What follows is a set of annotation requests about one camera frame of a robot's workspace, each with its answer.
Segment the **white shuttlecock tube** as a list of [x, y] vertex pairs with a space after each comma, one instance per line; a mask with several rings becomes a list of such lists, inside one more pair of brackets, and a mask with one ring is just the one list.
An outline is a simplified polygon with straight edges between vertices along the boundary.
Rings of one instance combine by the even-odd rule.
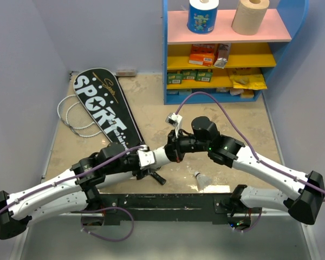
[[[164, 147], [159, 147], [155, 150], [153, 150], [156, 163], [151, 165], [145, 170], [154, 170], [157, 171], [159, 168], [161, 168], [164, 165], [167, 165], [170, 163], [169, 159], [167, 158], [165, 154]], [[103, 189], [105, 187], [126, 181], [128, 179], [135, 178], [131, 172], [124, 172], [124, 173], [117, 173], [112, 175], [106, 175], [105, 180], [99, 184], [96, 185], [98, 189]], [[166, 182], [166, 180], [162, 177], [160, 177], [160, 180], [157, 180], [162, 185]]]

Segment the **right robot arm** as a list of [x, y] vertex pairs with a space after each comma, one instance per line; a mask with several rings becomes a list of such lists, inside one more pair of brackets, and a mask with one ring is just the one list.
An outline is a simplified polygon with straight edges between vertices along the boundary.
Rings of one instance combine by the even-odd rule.
[[325, 195], [323, 176], [287, 168], [259, 154], [248, 145], [220, 134], [214, 122], [206, 116], [195, 118], [192, 133], [181, 127], [182, 117], [171, 113], [166, 122], [173, 126], [164, 147], [169, 161], [179, 163], [186, 153], [206, 152], [216, 164], [249, 173], [273, 186], [259, 189], [238, 185], [231, 194], [231, 208], [238, 213], [247, 208], [268, 208], [287, 212], [293, 219], [313, 225]]

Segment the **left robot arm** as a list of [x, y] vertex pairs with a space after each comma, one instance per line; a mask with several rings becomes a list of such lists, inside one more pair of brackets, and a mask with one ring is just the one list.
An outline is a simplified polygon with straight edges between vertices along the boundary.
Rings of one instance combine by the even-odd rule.
[[53, 179], [21, 192], [1, 191], [0, 239], [16, 237], [28, 226], [59, 214], [102, 211], [100, 188], [131, 177], [140, 180], [169, 163], [163, 147], [124, 149], [112, 143]]

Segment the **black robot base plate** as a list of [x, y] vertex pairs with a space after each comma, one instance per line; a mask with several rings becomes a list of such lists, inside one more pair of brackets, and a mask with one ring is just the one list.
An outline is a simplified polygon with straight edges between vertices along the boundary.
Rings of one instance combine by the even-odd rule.
[[98, 213], [105, 217], [105, 225], [118, 225], [130, 220], [125, 212], [110, 210], [117, 206], [127, 210], [133, 219], [151, 222], [211, 222], [228, 224], [239, 221], [247, 212], [260, 213], [261, 209], [234, 203], [231, 193], [168, 193], [168, 194], [100, 194], [82, 213]]

